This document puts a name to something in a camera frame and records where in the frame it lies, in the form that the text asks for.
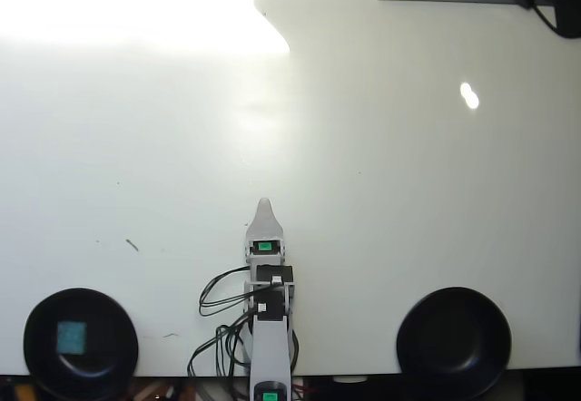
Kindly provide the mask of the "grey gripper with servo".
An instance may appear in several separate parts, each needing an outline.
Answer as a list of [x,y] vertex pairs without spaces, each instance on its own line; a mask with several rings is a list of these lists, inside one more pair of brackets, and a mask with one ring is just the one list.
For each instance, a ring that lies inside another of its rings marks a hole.
[[274,215],[269,198],[261,198],[247,231],[245,259],[249,265],[283,265],[283,228]]

